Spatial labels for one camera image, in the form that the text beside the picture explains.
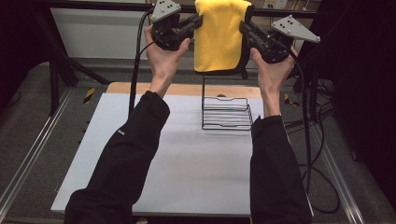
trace table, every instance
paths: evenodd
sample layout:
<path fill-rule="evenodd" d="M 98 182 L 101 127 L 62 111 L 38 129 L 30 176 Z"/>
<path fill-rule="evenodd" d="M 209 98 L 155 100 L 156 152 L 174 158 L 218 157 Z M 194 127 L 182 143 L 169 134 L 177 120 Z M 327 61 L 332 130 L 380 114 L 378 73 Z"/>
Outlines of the table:
<path fill-rule="evenodd" d="M 148 88 L 139 83 L 137 92 Z M 201 88 L 174 84 L 164 97 L 171 115 L 134 215 L 249 217 L 250 132 L 202 130 Z M 70 194 L 88 184 L 107 139 L 126 120 L 129 94 L 120 92 L 129 89 L 129 83 L 114 83 L 102 95 L 52 211 L 63 212 Z M 254 97 L 248 98 L 252 117 L 262 111 L 259 88 L 207 85 L 205 91 Z"/>

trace yellow towel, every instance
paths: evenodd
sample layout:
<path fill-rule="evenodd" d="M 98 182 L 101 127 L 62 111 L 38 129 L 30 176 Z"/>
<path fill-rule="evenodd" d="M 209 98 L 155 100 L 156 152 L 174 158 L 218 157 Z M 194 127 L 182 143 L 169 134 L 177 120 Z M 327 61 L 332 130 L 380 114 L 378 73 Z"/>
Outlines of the yellow towel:
<path fill-rule="evenodd" d="M 245 70 L 248 53 L 246 56 L 244 51 L 248 49 L 243 48 L 239 24 L 246 16 L 250 20 L 249 6 L 251 3 L 244 0 L 195 1 L 197 12 L 204 16 L 202 26 L 194 35 L 194 70 L 197 74 L 233 75 Z"/>

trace black sleeve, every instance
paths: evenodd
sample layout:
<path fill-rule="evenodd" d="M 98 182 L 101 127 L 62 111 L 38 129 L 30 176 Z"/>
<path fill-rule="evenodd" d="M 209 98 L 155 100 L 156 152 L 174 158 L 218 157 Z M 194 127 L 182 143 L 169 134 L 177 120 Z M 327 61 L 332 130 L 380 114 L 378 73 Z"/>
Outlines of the black sleeve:
<path fill-rule="evenodd" d="M 132 223 L 151 160 L 157 152 L 169 107 L 147 91 L 128 120 L 108 140 L 91 180 L 75 191 L 65 208 L 65 224 Z"/>
<path fill-rule="evenodd" d="M 258 118 L 252 127 L 250 212 L 253 224 L 311 223 L 299 165 L 282 118 Z"/>

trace white wall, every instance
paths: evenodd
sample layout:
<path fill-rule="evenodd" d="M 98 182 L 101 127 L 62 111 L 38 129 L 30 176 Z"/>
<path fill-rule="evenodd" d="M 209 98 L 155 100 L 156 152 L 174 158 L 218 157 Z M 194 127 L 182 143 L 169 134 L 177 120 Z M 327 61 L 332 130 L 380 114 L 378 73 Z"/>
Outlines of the white wall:
<path fill-rule="evenodd" d="M 145 0 L 95 0 L 145 3 Z M 70 57 L 132 59 L 144 12 L 53 8 L 52 14 Z M 142 35 L 141 49 L 146 46 Z"/>

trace gray carpet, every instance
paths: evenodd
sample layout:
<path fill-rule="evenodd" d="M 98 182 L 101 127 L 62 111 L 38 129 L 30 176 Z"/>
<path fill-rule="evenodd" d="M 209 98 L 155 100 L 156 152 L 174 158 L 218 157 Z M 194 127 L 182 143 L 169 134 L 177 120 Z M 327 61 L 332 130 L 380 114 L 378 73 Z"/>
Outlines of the gray carpet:
<path fill-rule="evenodd" d="M 103 77 L 117 81 L 129 81 L 132 74 L 130 66 L 118 66 L 114 63 L 110 66 L 91 65 L 91 68 Z M 254 78 L 254 70 L 249 70 L 249 74 Z M 92 84 L 86 76 L 82 74 L 78 74 L 78 76 L 83 80 L 81 83 L 85 83 L 85 86 Z M 143 64 L 139 81 L 149 80 L 149 70 Z M 189 62 L 184 62 L 175 82 L 201 83 L 201 77 L 191 72 Z M 240 84 L 255 85 L 254 82 L 248 81 L 240 82 Z M 8 221 L 16 217 L 45 218 L 46 220 L 63 218 L 62 214 L 52 213 L 50 207 L 56 196 L 55 190 L 63 182 L 67 169 L 78 150 L 78 142 L 83 138 L 84 130 L 89 125 L 88 121 L 92 117 L 101 93 L 106 91 L 106 86 L 95 86 L 97 86 L 95 93 L 87 105 L 84 105 L 82 101 L 89 87 L 75 88 L 71 100 L 50 135 L 35 166 L 22 186 L 14 204 L 10 207 L 7 213 Z M 48 68 L 39 66 L 32 70 L 19 91 L 21 99 L 0 115 L 1 192 L 6 189 L 7 184 L 48 118 L 50 112 Z M 301 119 L 301 108 L 299 106 L 282 104 L 282 113 L 285 121 Z M 370 176 L 366 166 L 352 160 L 348 143 L 340 129 L 337 118 L 328 117 L 324 124 L 326 143 L 341 167 L 363 218 L 367 223 L 396 223 L 395 212 Z M 290 141 L 299 162 L 305 163 L 304 132 L 291 133 Z M 315 166 L 325 175 L 328 175 L 321 159 Z M 314 172 L 311 184 L 311 203 L 323 209 L 334 208 L 336 205 L 334 194 L 323 178 Z M 341 206 L 337 213 L 330 215 L 315 211 L 314 222 L 348 223 L 348 219 Z"/>

